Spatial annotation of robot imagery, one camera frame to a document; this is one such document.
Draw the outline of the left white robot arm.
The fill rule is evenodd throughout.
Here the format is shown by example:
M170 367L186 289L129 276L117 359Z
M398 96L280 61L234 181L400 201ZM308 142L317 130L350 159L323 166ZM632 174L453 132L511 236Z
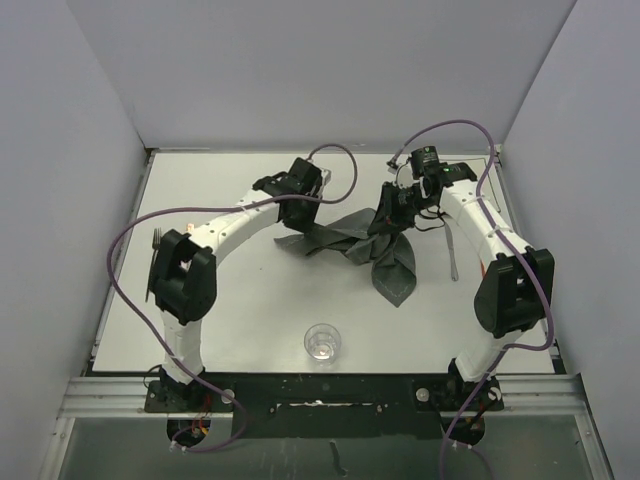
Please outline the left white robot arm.
M201 357L202 319L217 298L217 269L254 234L279 222L305 231L314 225L331 172L297 158L290 169L257 180L237 203L188 233L170 230L159 242L150 268L148 291L161 311L165 354L163 381L168 399L180 410L200 405L204 387Z

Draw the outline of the grey cloth placemat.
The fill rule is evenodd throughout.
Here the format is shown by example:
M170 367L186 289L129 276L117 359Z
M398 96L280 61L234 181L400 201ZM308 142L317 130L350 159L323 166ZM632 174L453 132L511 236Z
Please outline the grey cloth placemat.
M307 233L274 240L278 248L299 257L322 251L341 253L352 264L371 266L373 287L389 303L398 307L417 285L416 260L410 241L402 233L369 234L374 210L365 208L328 225L314 225Z

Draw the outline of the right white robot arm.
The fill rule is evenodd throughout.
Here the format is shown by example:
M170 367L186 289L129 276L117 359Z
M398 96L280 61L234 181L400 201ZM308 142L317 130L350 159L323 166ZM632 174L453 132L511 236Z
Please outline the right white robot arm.
M483 177L466 163L428 161L410 183L382 184L368 232L399 234L416 226L422 211L435 207L464 233L483 267L473 301L476 332L454 359L458 376L445 384L448 402L469 408L481 396L480 379L493 372L511 348L540 351L518 339L550 313L555 260L521 238L481 192Z

